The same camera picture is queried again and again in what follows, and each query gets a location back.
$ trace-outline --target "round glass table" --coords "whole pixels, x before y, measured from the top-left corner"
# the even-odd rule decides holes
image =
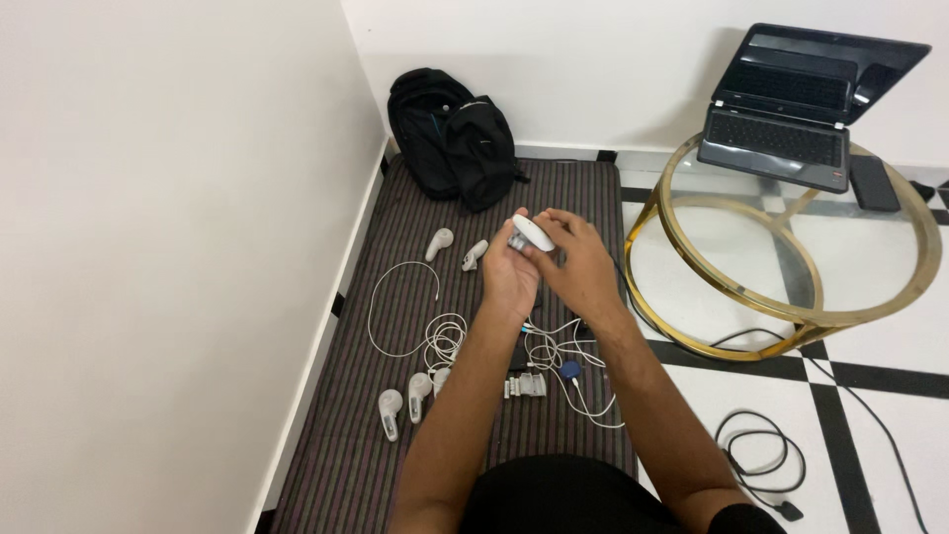
[[[673,154],[626,236],[633,306],[658,332],[695,353],[759,360],[893,314],[932,283],[942,255],[936,221],[888,164],[902,208],[897,213],[861,209],[852,190],[834,195],[698,162],[701,138]],[[850,154],[871,155],[853,143]],[[650,233],[651,241],[644,237]],[[657,266],[661,234],[707,287],[679,283],[669,274],[675,269]],[[788,325],[786,338],[735,349],[687,334],[665,303],[693,302],[690,287],[714,288],[755,314],[779,319]]]

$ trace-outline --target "black shirt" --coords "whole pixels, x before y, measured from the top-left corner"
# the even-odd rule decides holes
[[[474,483],[459,532],[685,532],[668,508],[619,469],[569,454],[511,460]],[[709,534],[779,534],[755,505],[722,508]]]

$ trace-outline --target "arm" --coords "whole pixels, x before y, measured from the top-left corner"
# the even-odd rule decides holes
[[[617,291],[613,263],[596,229],[568,212],[534,218],[567,253],[563,268],[536,249],[528,256],[557,295],[596,335],[629,440],[662,502],[692,532],[708,531],[725,506],[750,504],[725,456],[652,354]]]
[[[517,210],[527,215],[527,210]],[[484,298],[452,373],[402,465],[389,532],[455,532],[475,484],[494,413],[539,274],[508,247],[508,219],[482,260]]]

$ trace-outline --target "black backpack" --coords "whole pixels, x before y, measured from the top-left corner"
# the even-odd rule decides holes
[[[402,74],[388,108],[409,174],[430,199],[461,198],[476,213],[501,200],[514,180],[526,180],[501,110],[441,70]]]

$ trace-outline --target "black laptop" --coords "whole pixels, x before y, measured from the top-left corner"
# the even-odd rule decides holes
[[[698,160],[844,193],[846,126],[930,48],[756,24],[712,96]]]

